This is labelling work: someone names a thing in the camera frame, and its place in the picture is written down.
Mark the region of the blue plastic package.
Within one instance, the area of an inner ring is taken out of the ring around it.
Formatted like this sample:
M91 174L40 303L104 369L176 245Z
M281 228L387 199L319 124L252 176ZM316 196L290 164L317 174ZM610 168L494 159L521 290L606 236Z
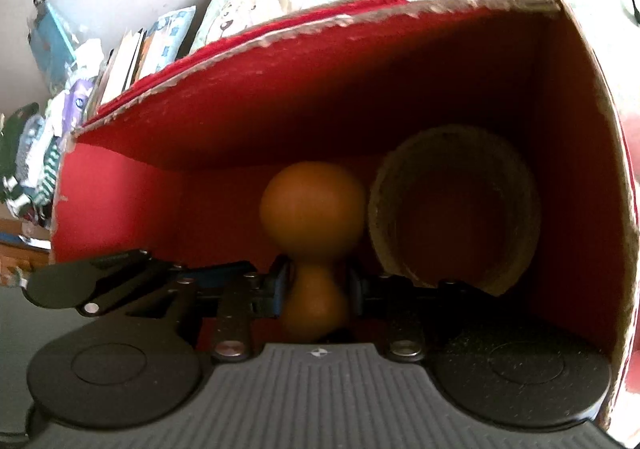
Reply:
M76 36L48 0L32 0L35 15L27 21L27 42L44 85L52 96L65 88L76 61Z

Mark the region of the red cardboard box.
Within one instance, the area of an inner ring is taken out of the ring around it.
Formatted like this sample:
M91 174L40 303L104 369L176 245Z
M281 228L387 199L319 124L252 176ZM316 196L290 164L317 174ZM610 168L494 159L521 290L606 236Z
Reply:
M387 154L446 125L527 165L541 231L516 294L612 363L612 417L638 308L631 158L599 61L560 0L347 0L209 44L134 84L67 143L55 261L144 249L267 268L270 178L300 161L371 185Z

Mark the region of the blue patterned book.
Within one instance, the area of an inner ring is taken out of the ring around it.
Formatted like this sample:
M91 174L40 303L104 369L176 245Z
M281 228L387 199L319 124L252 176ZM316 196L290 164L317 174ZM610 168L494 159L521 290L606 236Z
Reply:
M136 80L163 70L176 60L195 12L196 6L192 5L164 13L156 20L145 37Z

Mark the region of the brown tape roll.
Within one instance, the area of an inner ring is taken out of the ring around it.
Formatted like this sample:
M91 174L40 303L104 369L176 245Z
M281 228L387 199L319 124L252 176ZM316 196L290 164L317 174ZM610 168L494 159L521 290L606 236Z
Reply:
M368 212L386 273L418 287L460 280L491 295L525 273L541 228L525 162L471 126L431 128L402 143L378 170Z

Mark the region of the standing books stack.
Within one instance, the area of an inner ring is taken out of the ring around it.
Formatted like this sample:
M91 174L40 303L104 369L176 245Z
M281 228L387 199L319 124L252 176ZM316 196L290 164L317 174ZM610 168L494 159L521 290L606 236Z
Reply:
M104 68L96 78L82 122L86 123L92 119L102 106L118 97L131 85L145 35L145 28L127 32L119 45L111 51Z

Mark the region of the wooden gourd massager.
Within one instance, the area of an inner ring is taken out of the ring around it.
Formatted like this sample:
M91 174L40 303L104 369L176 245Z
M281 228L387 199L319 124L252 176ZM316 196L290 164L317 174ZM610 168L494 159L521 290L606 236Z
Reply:
M366 195L341 166L300 162L270 180L259 206L266 234L294 263L281 318L293 339L311 342L341 327L346 299L334 266L356 247L366 220Z

